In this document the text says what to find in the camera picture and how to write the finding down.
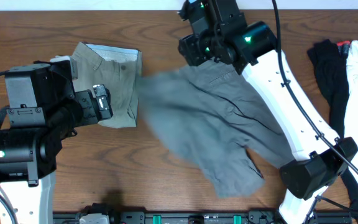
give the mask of wooden table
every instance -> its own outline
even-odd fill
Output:
[[[300,85],[328,120],[306,51],[313,43],[358,40],[358,11],[281,11],[283,49]],[[246,11],[248,22],[265,21],[275,32],[273,11]],[[179,68],[178,39],[191,33],[173,11],[0,12],[0,71],[55,55],[71,55],[79,41],[143,52],[144,75]],[[0,108],[8,105],[0,77]],[[251,197],[217,198],[211,183],[193,165],[176,159],[143,121],[137,128],[78,128],[57,156],[54,210],[77,211],[93,202],[150,211],[248,210],[278,208],[285,188],[278,170],[251,156],[266,184]],[[339,179],[325,196],[348,204]],[[318,209],[335,209],[321,202]]]

